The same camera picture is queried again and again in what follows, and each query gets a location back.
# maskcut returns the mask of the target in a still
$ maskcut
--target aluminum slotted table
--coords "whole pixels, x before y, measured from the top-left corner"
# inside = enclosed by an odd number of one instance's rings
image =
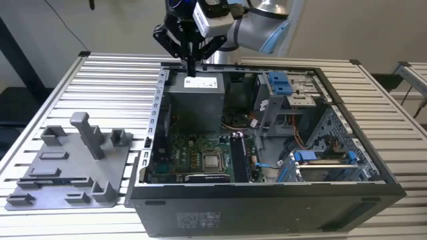
[[[427,63],[401,61],[394,73],[406,80],[409,85],[427,98]]]
[[[0,237],[11,237],[13,240],[148,239],[134,210],[122,205],[124,193],[136,151],[144,147],[160,62],[174,61],[166,56],[104,53],[77,58],[0,161]],[[427,239],[427,133],[361,65],[348,60],[262,57],[245,57],[242,64],[321,68],[372,146],[406,191],[406,197],[348,234],[212,238]],[[69,124],[73,112],[87,112],[89,123],[98,125],[102,132],[124,128],[133,134],[118,204],[112,208],[6,211],[5,199],[41,148],[39,134],[43,127],[61,125],[65,132],[75,132]]]

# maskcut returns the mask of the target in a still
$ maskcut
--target white wall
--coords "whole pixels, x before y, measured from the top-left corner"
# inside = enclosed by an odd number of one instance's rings
[[[305,1],[288,57],[357,59],[377,74],[427,62],[427,0]]]
[[[67,27],[93,52],[165,54],[152,39],[162,22],[161,0],[47,0]],[[47,87],[66,72],[81,44],[42,0],[1,0],[0,14]]]

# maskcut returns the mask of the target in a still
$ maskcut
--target cable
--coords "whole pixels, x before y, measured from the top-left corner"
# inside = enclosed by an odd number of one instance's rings
[[[416,119],[416,117],[418,116],[421,109],[422,109],[421,107],[416,109],[414,115],[412,117],[413,119]]]
[[[66,26],[66,24],[65,24],[65,22],[63,22],[63,20],[62,20],[62,18],[61,18],[61,16],[59,16],[59,14],[55,12],[55,10],[54,10],[54,8],[51,7],[51,5],[50,5],[50,3],[47,2],[47,0],[42,0],[42,1],[45,2],[45,4],[49,6],[49,8],[51,9],[51,11],[54,12],[55,16],[58,17],[61,23],[63,24],[63,26],[65,26],[65,28],[66,28],[66,30],[67,30],[67,32],[74,36],[74,38],[77,39],[77,41],[81,43],[83,49],[85,49],[86,51],[89,51],[89,49],[86,48],[85,44],[81,42],[79,38],[75,36],[75,34],[73,33],[73,31],[67,28],[67,26]]]
[[[182,0],[178,0],[178,2],[176,3],[174,6],[170,6],[170,0],[168,1],[168,6],[170,7],[170,9],[176,8],[180,4],[181,4]]]
[[[277,178],[277,183],[280,183],[282,181],[282,178],[285,177],[286,172],[288,172],[288,168],[284,168],[282,172],[280,173],[280,176]]]
[[[280,169],[280,167],[272,167],[269,164],[261,163],[261,162],[256,162],[256,163],[254,163],[254,166],[257,166],[257,167],[260,167],[260,168],[274,169],[274,170],[278,170],[278,169]]]
[[[225,128],[230,129],[230,130],[248,130],[248,128],[236,128],[232,126],[225,125],[222,122],[220,123]]]
[[[249,117],[249,119],[256,120],[258,124],[261,124],[261,121],[258,121],[258,120],[254,118],[253,112],[250,112],[250,113],[248,114],[248,117]]]
[[[409,94],[410,90],[412,90],[412,86],[408,87],[408,90],[406,90],[405,95],[404,95],[404,97],[402,97],[402,100],[401,100],[401,102],[400,102],[400,106],[402,106],[402,103],[404,103],[405,100],[406,100],[406,97],[408,97],[408,94]]]
[[[304,144],[302,144],[302,140],[301,140],[301,137],[300,137],[297,128],[296,128],[294,115],[292,115],[292,126],[293,126],[294,142],[297,143],[297,145],[300,146],[300,148],[301,148],[302,150],[306,150],[306,148],[302,146],[302,145],[304,145]]]
[[[290,150],[288,149],[288,144],[290,144],[293,141],[294,141],[293,136],[288,137],[288,138],[284,140],[284,142],[282,142],[282,150],[281,150],[281,152],[280,152],[280,154],[278,154],[278,158],[277,158],[278,161],[281,160],[281,158],[282,158],[282,156],[285,155],[285,153],[289,153],[289,152],[290,152]]]
[[[284,114],[284,121],[282,121],[282,125],[288,125],[288,115]]]

